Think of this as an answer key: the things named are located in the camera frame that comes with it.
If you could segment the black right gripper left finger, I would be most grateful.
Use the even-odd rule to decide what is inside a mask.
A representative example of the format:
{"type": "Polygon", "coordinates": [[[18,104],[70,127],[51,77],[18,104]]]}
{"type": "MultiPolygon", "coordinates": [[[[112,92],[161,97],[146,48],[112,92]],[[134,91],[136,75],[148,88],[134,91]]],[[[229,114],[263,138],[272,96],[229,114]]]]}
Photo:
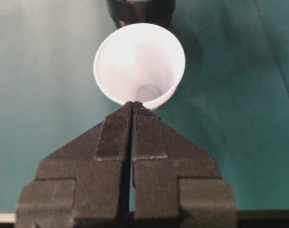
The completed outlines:
{"type": "Polygon", "coordinates": [[[18,228],[117,228],[128,211],[133,103],[40,161],[16,207],[18,228]]]}

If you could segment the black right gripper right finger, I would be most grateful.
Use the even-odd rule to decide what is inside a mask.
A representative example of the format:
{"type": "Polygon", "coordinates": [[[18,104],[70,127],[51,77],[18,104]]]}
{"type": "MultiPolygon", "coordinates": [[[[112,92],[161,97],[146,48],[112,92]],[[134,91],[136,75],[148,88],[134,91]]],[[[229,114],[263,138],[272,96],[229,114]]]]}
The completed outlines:
{"type": "Polygon", "coordinates": [[[133,103],[132,165],[138,228],[234,228],[232,186],[197,145],[133,103]]]}

